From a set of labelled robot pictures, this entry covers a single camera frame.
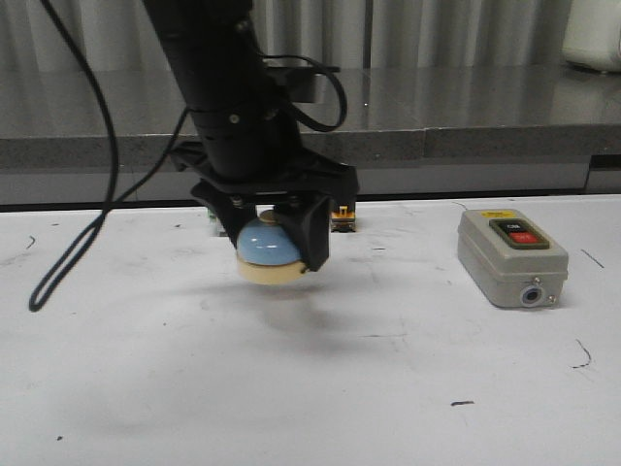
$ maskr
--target table surface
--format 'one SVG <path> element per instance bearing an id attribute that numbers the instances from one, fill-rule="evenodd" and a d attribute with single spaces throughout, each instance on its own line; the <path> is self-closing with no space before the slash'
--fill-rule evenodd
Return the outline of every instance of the table surface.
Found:
<path id="1" fill-rule="evenodd" d="M 506 207 L 570 254 L 553 309 L 495 308 L 457 259 L 464 209 Z M 0 215 L 0 463 L 618 464 L 621 196 L 358 214 L 262 287 L 204 210 L 114 212 L 38 314 L 94 213 Z"/>

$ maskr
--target red button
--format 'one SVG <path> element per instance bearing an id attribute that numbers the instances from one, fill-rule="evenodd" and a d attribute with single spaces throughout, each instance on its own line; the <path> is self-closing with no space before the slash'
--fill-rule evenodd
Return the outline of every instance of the red button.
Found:
<path id="1" fill-rule="evenodd" d="M 515 243 L 520 244 L 531 244 L 539 242 L 539 238 L 530 231 L 513 232 L 509 233 L 508 236 L 510 236 L 511 240 L 513 240 Z"/>

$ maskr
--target curtain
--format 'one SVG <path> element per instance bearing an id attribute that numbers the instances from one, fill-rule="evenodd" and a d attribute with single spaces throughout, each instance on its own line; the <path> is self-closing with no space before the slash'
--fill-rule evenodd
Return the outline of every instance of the curtain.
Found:
<path id="1" fill-rule="evenodd" d="M 571 0 L 255 0 L 268 53 L 343 68 L 558 63 Z M 165 70 L 140 0 L 53 0 L 96 71 Z M 38 0 L 0 0 L 0 70 L 77 70 Z"/>

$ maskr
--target switch box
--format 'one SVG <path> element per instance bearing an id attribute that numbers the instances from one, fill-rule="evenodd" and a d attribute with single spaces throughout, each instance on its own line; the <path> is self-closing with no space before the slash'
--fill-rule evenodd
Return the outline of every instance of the switch box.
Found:
<path id="1" fill-rule="evenodd" d="M 457 255 L 487 299 L 502 308 L 552 306 L 569 256 L 516 210 L 465 211 Z"/>

